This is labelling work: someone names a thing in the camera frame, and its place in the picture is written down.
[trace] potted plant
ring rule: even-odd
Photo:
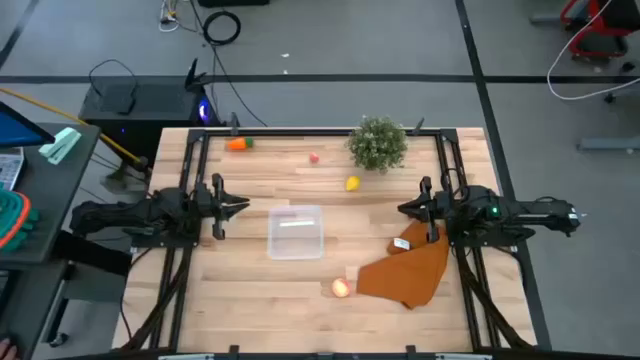
[[[365,117],[349,135],[346,147],[356,166],[378,170],[381,174],[398,167],[407,151],[405,131],[389,117]]]

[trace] gray floor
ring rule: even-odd
[[[24,3],[0,2],[0,45]],[[535,8],[558,8],[563,1],[465,3],[487,75],[545,75],[567,40],[561,27],[533,27],[527,19]],[[158,31],[159,7],[159,0],[41,0],[0,76],[85,76],[107,58],[117,58],[142,75],[184,74],[194,57],[200,59],[201,71],[207,70],[212,56],[196,35]],[[188,4],[180,3],[180,8],[184,24],[193,26]],[[273,0],[267,7],[233,11],[243,22],[243,32],[236,43],[220,49],[231,74],[471,74],[453,1]],[[218,33],[229,31],[230,24],[219,25]],[[632,59],[640,52],[640,38],[629,41]],[[619,63],[596,69],[564,58],[557,74],[614,74]],[[109,66],[99,74],[123,70]],[[563,85],[557,90],[581,94],[605,86]],[[8,87],[70,113],[78,113],[88,89],[87,84]],[[485,124],[474,84],[279,82],[236,87],[273,126],[354,125],[363,114],[390,115],[405,125],[423,116],[425,126]],[[490,84],[488,89],[518,197],[566,198],[588,214],[570,239],[541,230],[529,242],[554,349],[640,355],[640,315],[635,309],[640,290],[634,281],[640,273],[640,245],[633,227],[640,200],[638,156],[575,150],[582,136],[640,132],[640,103],[635,97],[613,106],[599,97],[562,102],[544,84]],[[224,118],[235,111],[243,125],[256,124],[228,85],[217,85],[216,93]],[[15,99],[0,100],[36,121],[65,121]],[[104,145],[97,152],[116,159]],[[117,197],[99,185],[107,172],[91,165],[82,186],[113,201]],[[90,199],[79,191],[75,202]],[[87,313],[95,317],[81,322]],[[113,306],[75,304],[63,324],[73,340],[55,350],[45,346],[37,357],[104,351],[116,321]]]

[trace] orange cloth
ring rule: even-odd
[[[427,244],[427,224],[413,222],[400,235],[411,244],[407,251],[387,247],[391,256],[360,268],[356,292],[401,302],[409,309],[426,305],[438,288],[449,257],[449,240],[438,228],[440,240]]]

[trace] toy carrot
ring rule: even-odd
[[[237,138],[227,143],[229,150],[246,150],[253,147],[252,138]]]

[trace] wooden tabletop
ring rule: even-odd
[[[151,189],[178,185],[188,129],[165,129]],[[498,191],[484,131],[458,129],[470,184]],[[183,314],[180,351],[227,352],[404,352],[469,351],[471,343],[457,263],[447,270],[429,304],[407,310],[399,303],[366,295],[335,298],[330,284],[345,277],[355,287],[360,266],[388,256],[386,246],[410,220],[397,211],[417,197],[423,176],[439,179],[435,141],[411,137],[404,167],[381,175],[353,167],[346,137],[254,137],[247,152],[225,150],[226,139],[213,138],[205,180],[220,173],[230,194],[251,199],[251,206],[225,224],[227,239],[216,241],[205,220],[201,245],[194,251]],[[309,153],[320,156],[309,162]],[[198,148],[194,152],[193,183]],[[348,176],[361,178],[346,192]],[[434,191],[439,181],[433,181]],[[269,209],[319,205],[324,220],[324,257],[275,261],[267,255]],[[518,264],[508,255],[483,249],[491,294],[518,333],[535,343]],[[176,256],[176,265],[181,256]],[[124,311],[135,331],[156,302],[164,250],[153,250],[129,275]],[[488,337],[476,301],[484,344]],[[171,311],[165,316],[163,342]],[[114,346],[126,341],[120,323]]]

